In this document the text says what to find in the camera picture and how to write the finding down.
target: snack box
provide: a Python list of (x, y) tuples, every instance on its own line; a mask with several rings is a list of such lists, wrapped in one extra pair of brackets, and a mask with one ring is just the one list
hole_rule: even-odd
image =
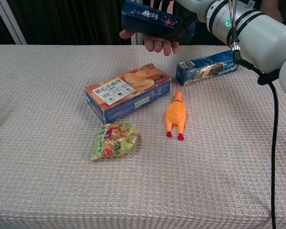
[(235, 72), (232, 51), (227, 50), (205, 58), (180, 62), (177, 65), (176, 80), (181, 85), (196, 83), (203, 79)]
[[(122, 8), (122, 30), (163, 37), (164, 34), (176, 34), (182, 23), (181, 17), (132, 0), (126, 0)], [(194, 34), (195, 23), (190, 25), (176, 41), (189, 44)]]
[(87, 102), (100, 120), (113, 123), (167, 95), (171, 77), (152, 63), (86, 88)]

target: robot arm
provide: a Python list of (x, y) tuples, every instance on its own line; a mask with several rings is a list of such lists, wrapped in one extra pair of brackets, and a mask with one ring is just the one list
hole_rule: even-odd
[(286, 26), (253, 9), (254, 2), (234, 0), (233, 25), (229, 0), (175, 0), (197, 14), (211, 34), (241, 53), (244, 61), (265, 74), (279, 72), (278, 78), (286, 93)]

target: table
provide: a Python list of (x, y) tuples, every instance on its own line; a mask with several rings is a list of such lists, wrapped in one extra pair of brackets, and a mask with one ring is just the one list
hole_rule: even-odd
[[(0, 45), (0, 229), (271, 228), (270, 88), (243, 67), (188, 86), (174, 80), (178, 62), (225, 50)], [(102, 123), (85, 87), (150, 62), (173, 78), (171, 93), (121, 120), (139, 131), (130, 153), (90, 162)], [(276, 220), (286, 229), (286, 95), (275, 86)], [(177, 90), (184, 142), (165, 131)]]

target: green snack bag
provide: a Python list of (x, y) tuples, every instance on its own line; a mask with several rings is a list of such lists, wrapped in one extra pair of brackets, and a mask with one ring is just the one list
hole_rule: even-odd
[(105, 124), (95, 136), (90, 161), (127, 154), (137, 136), (137, 129), (130, 123)]

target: yellow rubber chicken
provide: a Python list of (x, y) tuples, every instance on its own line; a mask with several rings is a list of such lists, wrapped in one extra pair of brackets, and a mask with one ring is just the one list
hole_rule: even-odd
[(166, 130), (167, 137), (172, 137), (173, 125), (178, 126), (178, 140), (183, 141), (183, 130), (186, 117), (186, 108), (182, 102), (182, 93), (176, 92), (174, 101), (168, 106), (166, 110)]

